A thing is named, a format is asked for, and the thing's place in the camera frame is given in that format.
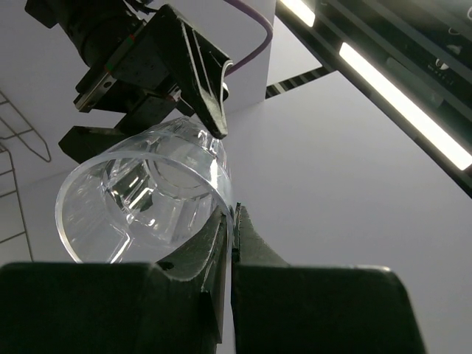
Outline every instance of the transparent cup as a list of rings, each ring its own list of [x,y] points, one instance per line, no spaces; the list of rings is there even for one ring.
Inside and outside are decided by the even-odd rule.
[[[223,145],[182,117],[82,163],[60,188],[55,218],[78,263],[156,262],[197,233],[217,205],[231,230]]]

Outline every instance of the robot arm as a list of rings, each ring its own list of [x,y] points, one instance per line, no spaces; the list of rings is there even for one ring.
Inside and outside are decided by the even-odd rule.
[[[28,0],[25,10],[48,28],[59,24],[90,67],[76,86],[76,108],[125,114],[112,129],[73,127],[59,145],[75,161],[159,124],[175,108],[196,113],[216,138],[228,134],[223,78],[232,62],[170,5],[153,10],[149,23],[122,0]]]

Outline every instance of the fluorescent light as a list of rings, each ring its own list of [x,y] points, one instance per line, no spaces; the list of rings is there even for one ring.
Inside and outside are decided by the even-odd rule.
[[[131,182],[130,188],[138,181],[138,179],[139,179],[139,177],[136,177],[136,178],[134,179],[134,181]]]
[[[466,149],[349,44],[342,44],[339,55],[460,170],[472,164],[472,155]]]
[[[288,9],[300,17],[308,26],[313,27],[315,13],[302,0],[281,0]]]

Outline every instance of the white wall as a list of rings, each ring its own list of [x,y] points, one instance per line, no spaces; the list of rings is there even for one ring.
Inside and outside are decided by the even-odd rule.
[[[339,73],[233,114],[237,200],[284,259],[388,266],[429,353],[472,347],[472,200]]]
[[[54,216],[56,197],[68,174],[42,179],[21,189],[34,261],[72,262],[60,241]]]
[[[318,69],[322,65],[295,35],[279,20],[274,19],[274,39],[268,62],[267,86]]]

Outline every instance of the purple cable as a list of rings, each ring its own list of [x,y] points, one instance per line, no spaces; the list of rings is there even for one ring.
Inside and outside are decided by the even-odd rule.
[[[267,32],[267,36],[265,37],[264,42],[262,42],[253,52],[249,53],[249,55],[247,55],[245,58],[237,62],[235,65],[233,65],[226,71],[225,76],[228,76],[229,74],[238,70],[241,66],[246,65],[252,59],[257,57],[268,46],[268,44],[271,43],[272,37],[274,37],[274,29],[272,28],[272,25],[268,21],[267,18],[262,16],[260,13],[258,13],[255,9],[253,9],[252,7],[244,3],[242,0],[224,0],[224,1],[232,5],[233,7],[237,8],[242,13],[245,13],[250,18],[254,19],[258,24],[264,27],[264,29]]]

